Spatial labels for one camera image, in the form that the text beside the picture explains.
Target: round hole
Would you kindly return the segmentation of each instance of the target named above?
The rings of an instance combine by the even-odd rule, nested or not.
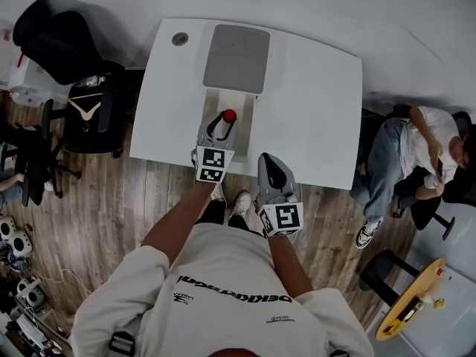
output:
[[[16,238],[14,241],[13,241],[13,247],[17,250],[17,251],[21,251],[25,248],[25,245],[23,244],[23,241],[20,239],[20,238]]]
[[[184,32],[177,33],[172,37],[172,43],[175,46],[182,46],[185,45],[188,41],[188,34]]]
[[[2,223],[0,226],[0,231],[3,235],[8,235],[10,233],[10,226],[6,223]]]

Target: seated person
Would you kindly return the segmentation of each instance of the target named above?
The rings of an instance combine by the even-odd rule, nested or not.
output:
[[[443,163],[438,173],[438,160]],[[369,244],[382,223],[393,197],[393,187],[406,179],[416,166],[429,175],[416,191],[418,199],[441,196],[458,167],[476,163],[476,135],[460,138],[456,122],[446,111],[429,107],[410,109],[410,120],[392,118],[382,124],[367,160],[367,175],[358,171],[350,195],[365,205],[366,222],[356,237],[357,248]]]
[[[22,186],[25,175],[23,173],[15,174],[13,169],[0,172],[0,205],[14,199],[22,197]]]

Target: jeans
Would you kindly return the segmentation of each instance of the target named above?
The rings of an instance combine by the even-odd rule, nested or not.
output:
[[[225,222],[225,210],[225,201],[212,200],[203,212],[202,217],[196,223],[210,222],[223,225]],[[243,217],[238,216],[237,214],[230,217],[228,220],[228,226],[250,231]]]
[[[4,170],[0,172],[0,181],[8,180],[9,178],[15,175],[15,171],[13,169]],[[20,187],[19,183],[16,182],[8,189],[0,192],[0,205],[3,205],[5,202],[12,201],[14,199],[18,199],[22,197],[22,188]]]
[[[390,119],[382,124],[367,160],[367,175],[354,175],[350,195],[365,205],[365,218],[379,221],[393,197],[393,187],[403,180],[400,163],[400,135],[406,122]]]

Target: hair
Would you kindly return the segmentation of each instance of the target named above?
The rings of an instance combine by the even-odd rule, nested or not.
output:
[[[468,172],[472,175],[473,180],[476,180],[476,124],[469,127],[468,135],[464,143],[464,150],[469,157]]]

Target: wooden floor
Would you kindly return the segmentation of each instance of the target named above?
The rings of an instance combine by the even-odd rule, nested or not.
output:
[[[10,123],[33,125],[41,109],[29,109],[8,101],[2,104]],[[60,131],[58,120],[55,131]],[[194,182],[193,170],[170,164],[128,157],[132,124],[127,128],[121,158],[108,155],[79,155],[64,152],[63,163],[80,170],[83,177],[59,176],[63,198],[45,193],[40,206],[7,204],[6,212],[17,225],[32,225],[32,266],[44,277],[60,279],[60,269],[71,269],[91,290],[115,270],[124,255],[138,247],[147,231]],[[224,182],[229,202],[249,189],[257,192],[256,179],[228,174]],[[358,288],[358,271],[377,252],[389,248],[405,257],[414,238],[415,227],[408,213],[402,219],[388,218],[371,244],[359,251],[354,236],[362,225],[362,207],[346,190],[302,186],[305,229],[294,241],[299,260],[316,289],[340,289],[358,319],[368,325],[381,301],[372,292]],[[254,213],[249,222],[259,225]],[[393,272],[389,281],[394,281]],[[55,308],[51,325],[71,328],[71,317],[87,292],[68,273],[63,283],[42,286]]]

